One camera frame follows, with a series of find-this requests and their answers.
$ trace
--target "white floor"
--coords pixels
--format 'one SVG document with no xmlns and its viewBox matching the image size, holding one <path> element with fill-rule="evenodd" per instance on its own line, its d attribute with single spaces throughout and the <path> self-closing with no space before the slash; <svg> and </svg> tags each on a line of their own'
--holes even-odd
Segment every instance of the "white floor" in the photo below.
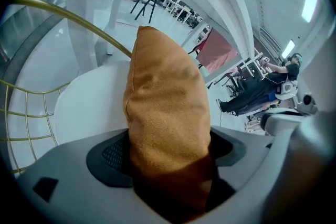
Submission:
<svg viewBox="0 0 336 224">
<path fill-rule="evenodd" d="M 132 51 L 136 39 L 138 26 L 153 26 L 162 31 L 178 44 L 181 44 L 188 36 L 191 28 L 187 24 L 182 24 L 173 18 L 171 14 L 162 7 L 156 7 L 153 13 L 152 21 L 149 24 L 151 7 L 146 8 L 145 16 L 140 15 L 134 20 L 143 4 L 139 3 L 136 9 L 130 14 L 134 6 L 132 0 L 122 0 L 118 13 L 115 30 L 106 29 L 113 38 L 122 43 Z M 97 0 L 95 10 L 94 24 L 104 29 L 109 20 L 111 0 Z M 196 45 L 194 40 L 190 40 L 184 49 L 192 50 Z M 105 56 L 103 63 L 112 61 L 129 60 L 118 51 L 114 51 L 112 56 Z M 68 33 L 67 21 L 62 20 L 56 25 L 36 46 L 34 51 L 27 59 L 21 73 L 17 79 L 16 85 L 31 91 L 48 91 L 54 89 L 66 82 L 69 82 L 79 75 L 79 67 L 75 60 L 75 55 L 71 47 L 71 41 Z M 216 99 L 223 101 L 230 99 L 226 87 L 221 87 L 223 83 L 211 86 L 208 93 L 209 108 L 211 114 L 211 124 L 219 125 L 230 129 L 245 130 L 245 116 L 235 117 L 226 113 L 221 113 Z M 58 92 L 47 94 L 48 113 L 53 113 L 58 98 Z M 42 95 L 28 95 L 28 114 L 44 115 L 45 109 Z M 10 111 L 25 113 L 25 94 L 14 90 L 10 100 Z M 53 116 L 50 117 L 52 128 L 54 129 Z M 45 118 L 28 119 L 29 132 L 31 137 L 40 137 L 50 134 L 50 130 Z M 26 122 L 24 117 L 15 115 L 8 116 L 8 127 L 11 138 L 26 138 Z M 48 150 L 55 146 L 52 138 L 32 141 L 36 157 L 39 158 Z M 29 142 L 12 142 L 13 151 L 19 167 L 25 167 L 34 162 L 30 151 Z"/>
</svg>

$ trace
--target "orange pillow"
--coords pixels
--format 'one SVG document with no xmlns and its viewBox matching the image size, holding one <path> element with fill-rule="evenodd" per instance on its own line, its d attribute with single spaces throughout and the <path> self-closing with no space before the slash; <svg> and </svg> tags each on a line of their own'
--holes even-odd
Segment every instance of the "orange pillow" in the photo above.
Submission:
<svg viewBox="0 0 336 224">
<path fill-rule="evenodd" d="M 205 84 L 190 56 L 139 27 L 123 99 L 136 193 L 173 223 L 205 213 L 213 161 Z"/>
</svg>

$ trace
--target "white round surface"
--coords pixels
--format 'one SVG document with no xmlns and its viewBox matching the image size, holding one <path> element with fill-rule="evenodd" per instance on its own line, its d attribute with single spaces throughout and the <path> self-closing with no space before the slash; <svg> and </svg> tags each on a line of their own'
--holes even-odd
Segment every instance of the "white round surface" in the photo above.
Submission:
<svg viewBox="0 0 336 224">
<path fill-rule="evenodd" d="M 87 72 L 71 82 L 55 107 L 58 144 L 127 128 L 122 109 L 130 62 Z"/>
</svg>

